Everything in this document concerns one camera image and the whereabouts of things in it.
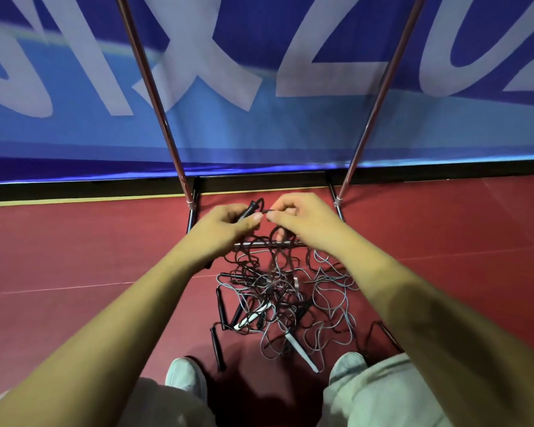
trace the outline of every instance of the blue banner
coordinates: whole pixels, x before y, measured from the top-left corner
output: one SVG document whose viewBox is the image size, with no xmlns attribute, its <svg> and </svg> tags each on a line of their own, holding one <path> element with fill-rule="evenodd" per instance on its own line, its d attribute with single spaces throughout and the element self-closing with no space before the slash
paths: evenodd
<svg viewBox="0 0 534 427">
<path fill-rule="evenodd" d="M 414 0 L 129 0 L 189 175 L 344 167 Z M 364 166 L 534 159 L 534 0 L 427 0 Z M 0 182 L 173 175 L 114 0 L 0 0 Z"/>
</svg>

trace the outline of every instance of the white line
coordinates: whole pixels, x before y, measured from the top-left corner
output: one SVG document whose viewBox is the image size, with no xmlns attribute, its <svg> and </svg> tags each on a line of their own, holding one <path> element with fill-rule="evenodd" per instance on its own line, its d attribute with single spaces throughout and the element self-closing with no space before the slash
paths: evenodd
<svg viewBox="0 0 534 427">
<path fill-rule="evenodd" d="M 68 286 L 68 287 L 50 287 L 47 289 L 29 289 L 21 291 L 12 291 L 12 292 L 0 292 L 0 295 L 10 295 L 10 294 L 26 294 L 28 292 L 45 292 L 49 290 L 62 290 L 62 289 L 81 289 L 84 287 L 98 287 L 98 286 L 113 286 L 113 285 L 129 285 L 134 282 L 121 282 L 121 283 L 105 283 L 103 285 L 89 285 L 89 286 Z"/>
</svg>

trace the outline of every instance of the shoe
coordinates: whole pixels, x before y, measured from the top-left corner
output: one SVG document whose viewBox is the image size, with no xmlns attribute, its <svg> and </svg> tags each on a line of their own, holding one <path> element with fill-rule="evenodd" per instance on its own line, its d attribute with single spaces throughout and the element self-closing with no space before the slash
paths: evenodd
<svg viewBox="0 0 534 427">
<path fill-rule="evenodd" d="M 201 368 L 190 358 L 177 358 L 172 361 L 164 385 L 183 389 L 208 403 L 208 387 L 206 377 Z"/>
<path fill-rule="evenodd" d="M 362 373 L 368 368 L 366 360 L 358 352 L 346 352 L 342 355 L 330 371 L 328 385 L 334 384 L 345 376 Z"/>
</svg>

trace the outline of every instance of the light gray pants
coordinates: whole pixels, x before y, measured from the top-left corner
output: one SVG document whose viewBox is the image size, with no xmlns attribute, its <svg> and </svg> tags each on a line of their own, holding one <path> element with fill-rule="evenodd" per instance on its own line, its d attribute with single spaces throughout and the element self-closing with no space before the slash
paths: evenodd
<svg viewBox="0 0 534 427">
<path fill-rule="evenodd" d="M 119 427 L 213 427 L 207 405 L 181 389 L 140 378 Z M 441 406 L 402 353 L 327 387 L 318 427 L 451 427 Z"/>
</svg>

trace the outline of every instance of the red floor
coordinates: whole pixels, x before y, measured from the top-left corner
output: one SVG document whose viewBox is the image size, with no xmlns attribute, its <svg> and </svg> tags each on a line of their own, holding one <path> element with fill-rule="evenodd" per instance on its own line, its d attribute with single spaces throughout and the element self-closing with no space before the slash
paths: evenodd
<svg viewBox="0 0 534 427">
<path fill-rule="evenodd" d="M 327 190 L 313 191 L 330 203 Z M 279 194 L 209 195 L 201 205 L 259 196 L 270 205 Z M 534 176 L 354 186 L 343 209 L 363 236 L 534 348 Z M 187 215 L 182 198 L 1 207 L 0 393 L 154 265 Z M 265 360 L 254 337 L 223 332 L 228 371 L 214 372 L 215 275 L 229 269 L 218 260 L 193 278 L 144 375 L 162 383 L 172 359 L 192 355 L 214 377 L 219 424 L 314 425 L 330 367 L 315 375 L 301 359 Z M 350 300 L 363 337 L 376 315 L 361 294 Z M 375 336 L 375 359 L 394 353 Z M 328 347 L 327 365 L 346 350 Z"/>
</svg>

